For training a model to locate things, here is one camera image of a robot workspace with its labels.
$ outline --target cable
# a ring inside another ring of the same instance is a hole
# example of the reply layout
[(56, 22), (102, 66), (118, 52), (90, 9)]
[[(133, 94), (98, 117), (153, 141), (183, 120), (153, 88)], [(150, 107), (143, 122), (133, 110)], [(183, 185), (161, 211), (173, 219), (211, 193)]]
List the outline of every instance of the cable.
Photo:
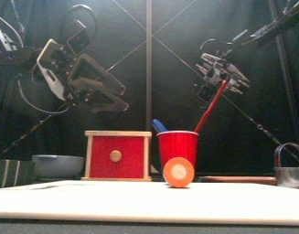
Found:
[(96, 32), (98, 32), (98, 20), (96, 20), (96, 16), (95, 16), (95, 13), (94, 13), (92, 9), (87, 5), (74, 5), (68, 9), (68, 11), (66, 12), (64, 17), (63, 17), (63, 21), (62, 21), (62, 24), (60, 24), (60, 37), (63, 36), (63, 27), (64, 27), (64, 24), (66, 24), (67, 17), (72, 14), (72, 12), (75, 12), (80, 8), (90, 12), (92, 20), (94, 20), (94, 24), (95, 24), (94, 33), (92, 33), (92, 40), (94, 40), (96, 38)]
[(287, 0), (286, 5), (285, 5), (285, 7), (283, 7), (282, 14), (286, 14), (286, 12), (287, 12), (287, 10), (289, 10), (289, 7), (290, 7), (290, 4), (292, 4), (292, 0)]
[(14, 8), (14, 12), (15, 12), (15, 16), (16, 16), (16, 19), (18, 19), (18, 24), (19, 24), (19, 32), (20, 34), (24, 33), (26, 31), (26, 28), (20, 22), (20, 18), (19, 18), (19, 14), (18, 14), (18, 8), (16, 8), (16, 4), (15, 4), (15, 0), (11, 0), (11, 4), (12, 4), (12, 8)]
[(26, 96), (24, 96), (24, 93), (23, 93), (23, 90), (22, 90), (22, 82), (20, 82), (20, 80), (18, 80), (18, 85), (19, 85), (19, 90), (20, 90), (22, 99), (23, 99), (24, 102), (26, 102), (32, 108), (35, 108), (39, 112), (43, 112), (43, 113), (50, 114), (50, 115), (60, 115), (60, 114), (64, 114), (64, 113), (70, 110), (70, 107), (71, 107), (70, 104), (67, 105), (66, 109), (64, 109), (62, 112), (48, 112), (48, 111), (46, 111), (46, 110), (38, 108), (38, 107), (27, 100), (27, 98), (26, 98)]
[(43, 83), (43, 82), (40, 82), (40, 81), (36, 81), (36, 75), (35, 75), (35, 73), (36, 73), (36, 68), (38, 68), (38, 64), (35, 64), (34, 67), (32, 67), (32, 71), (31, 71), (31, 73), (32, 73), (32, 75), (31, 75), (31, 80), (32, 80), (32, 82), (34, 82), (34, 84), (35, 84), (36, 86), (46, 86), (46, 83)]
[(223, 42), (223, 41), (219, 41), (219, 40), (217, 40), (217, 39), (210, 39), (210, 40), (207, 40), (207, 41), (202, 44), (201, 50), (203, 50), (205, 45), (206, 45), (209, 42), (211, 42), (211, 41), (219, 42), (219, 43), (222, 43), (222, 44), (225, 44), (225, 45), (233, 45), (233, 44), (234, 44), (233, 42)]
[(2, 17), (0, 17), (0, 20), (7, 25), (7, 27), (11, 29), (11, 31), (15, 33), (18, 40), (19, 40), (19, 43), (20, 43), (20, 47), (24, 48), (22, 37), (20, 37), (20, 34), (18, 33), (16, 29), (12, 27), (12, 25)]

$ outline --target wooden box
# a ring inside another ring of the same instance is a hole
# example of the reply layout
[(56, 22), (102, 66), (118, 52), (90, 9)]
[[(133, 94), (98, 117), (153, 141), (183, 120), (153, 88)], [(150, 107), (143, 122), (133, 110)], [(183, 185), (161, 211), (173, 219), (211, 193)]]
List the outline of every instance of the wooden box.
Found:
[(151, 132), (87, 131), (82, 180), (150, 181)]

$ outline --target drawer knob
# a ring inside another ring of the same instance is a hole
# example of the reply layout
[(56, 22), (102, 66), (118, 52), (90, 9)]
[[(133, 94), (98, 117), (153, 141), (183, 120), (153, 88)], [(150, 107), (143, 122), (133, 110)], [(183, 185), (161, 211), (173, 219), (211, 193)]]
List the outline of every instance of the drawer knob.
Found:
[(111, 153), (110, 153), (110, 159), (112, 162), (119, 162), (120, 159), (122, 159), (122, 152), (119, 150), (114, 150)]

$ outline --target red plastic cup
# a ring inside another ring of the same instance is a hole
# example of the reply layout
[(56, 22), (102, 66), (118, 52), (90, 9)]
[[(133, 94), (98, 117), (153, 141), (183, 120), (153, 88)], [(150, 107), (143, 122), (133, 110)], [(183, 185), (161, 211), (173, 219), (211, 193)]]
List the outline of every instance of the red plastic cup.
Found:
[(195, 168), (198, 133), (167, 131), (158, 133), (162, 166), (175, 157), (186, 158)]

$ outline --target bowl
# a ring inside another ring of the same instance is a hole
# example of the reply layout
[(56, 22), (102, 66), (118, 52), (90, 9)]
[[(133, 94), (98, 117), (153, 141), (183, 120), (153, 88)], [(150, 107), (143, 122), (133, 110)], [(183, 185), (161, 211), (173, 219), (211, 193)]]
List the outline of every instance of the bowl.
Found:
[(38, 154), (32, 156), (36, 164), (36, 179), (72, 179), (84, 165), (84, 158), (71, 155)]

